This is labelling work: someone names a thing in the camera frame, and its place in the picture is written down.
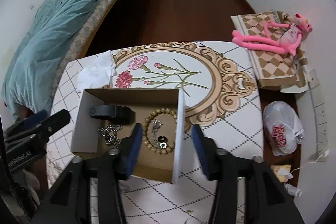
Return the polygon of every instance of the tablecloth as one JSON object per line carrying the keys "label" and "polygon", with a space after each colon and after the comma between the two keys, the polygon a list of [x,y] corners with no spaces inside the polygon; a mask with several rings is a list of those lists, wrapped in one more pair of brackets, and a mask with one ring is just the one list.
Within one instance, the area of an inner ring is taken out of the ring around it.
{"label": "tablecloth", "polygon": [[[183,88],[187,105],[178,182],[136,177],[121,181],[127,222],[207,223],[216,182],[207,181],[202,173],[189,132],[191,124],[199,123],[205,136],[235,156],[250,159],[263,154],[260,100],[247,50],[231,42],[173,42],[130,47],[112,54],[116,62],[113,88]],[[52,114],[67,109],[71,121],[47,145],[50,187],[73,158],[70,145],[80,101],[76,78],[94,58],[68,63],[58,85]],[[243,222],[244,195],[244,180],[239,178],[237,222]],[[97,179],[91,180],[91,218],[92,223],[98,223]]]}

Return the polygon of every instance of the stuffed animal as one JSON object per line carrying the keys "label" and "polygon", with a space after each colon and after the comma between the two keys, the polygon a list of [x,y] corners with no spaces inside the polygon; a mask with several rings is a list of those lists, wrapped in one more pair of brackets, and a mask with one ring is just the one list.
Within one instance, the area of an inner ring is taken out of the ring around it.
{"label": "stuffed animal", "polygon": [[[249,50],[260,50],[266,52],[275,52],[278,54],[290,53],[292,56],[296,55],[296,49],[300,45],[301,41],[305,39],[313,28],[300,14],[295,14],[293,23],[290,24],[278,24],[272,20],[264,23],[264,33],[267,37],[261,37],[257,35],[241,35],[237,30],[232,32],[232,42],[241,47],[248,48]],[[268,28],[287,28],[286,31],[278,41],[274,41],[270,38],[270,32]]]}

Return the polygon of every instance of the plastic bag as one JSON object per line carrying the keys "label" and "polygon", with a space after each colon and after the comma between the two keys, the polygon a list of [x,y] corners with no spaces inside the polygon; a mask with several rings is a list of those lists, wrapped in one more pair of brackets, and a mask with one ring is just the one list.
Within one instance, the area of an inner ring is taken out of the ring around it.
{"label": "plastic bag", "polygon": [[263,120],[274,156],[293,153],[297,144],[301,144],[305,133],[299,117],[289,104],[283,101],[270,103],[264,109]]}

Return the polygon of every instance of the wall switch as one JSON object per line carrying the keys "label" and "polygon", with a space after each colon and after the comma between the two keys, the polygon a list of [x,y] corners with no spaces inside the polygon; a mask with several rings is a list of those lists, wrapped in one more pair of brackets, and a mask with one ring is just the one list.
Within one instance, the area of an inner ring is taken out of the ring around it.
{"label": "wall switch", "polygon": [[327,123],[320,124],[316,127],[317,143],[324,143],[328,141]]}
{"label": "wall switch", "polygon": [[316,121],[317,126],[327,121],[326,110],[324,108],[324,104],[315,107],[314,112],[315,112],[315,121]]}
{"label": "wall switch", "polygon": [[317,107],[324,103],[324,98],[321,92],[321,86],[317,86],[311,91],[311,97],[313,99],[313,107]]}
{"label": "wall switch", "polygon": [[319,79],[317,78],[315,69],[313,69],[309,73],[309,77],[310,77],[310,88],[311,89],[317,87],[320,84]]}
{"label": "wall switch", "polygon": [[317,155],[322,155],[321,158],[319,158],[318,161],[327,161],[327,157],[325,155],[327,154],[328,150],[328,143],[318,143],[317,144]]}

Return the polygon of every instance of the teal comforter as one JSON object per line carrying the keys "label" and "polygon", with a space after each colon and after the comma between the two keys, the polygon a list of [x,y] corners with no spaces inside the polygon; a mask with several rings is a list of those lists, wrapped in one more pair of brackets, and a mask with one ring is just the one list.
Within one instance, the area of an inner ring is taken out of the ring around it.
{"label": "teal comforter", "polygon": [[46,0],[9,65],[2,97],[17,117],[18,105],[51,110],[51,85],[61,58],[99,0]]}

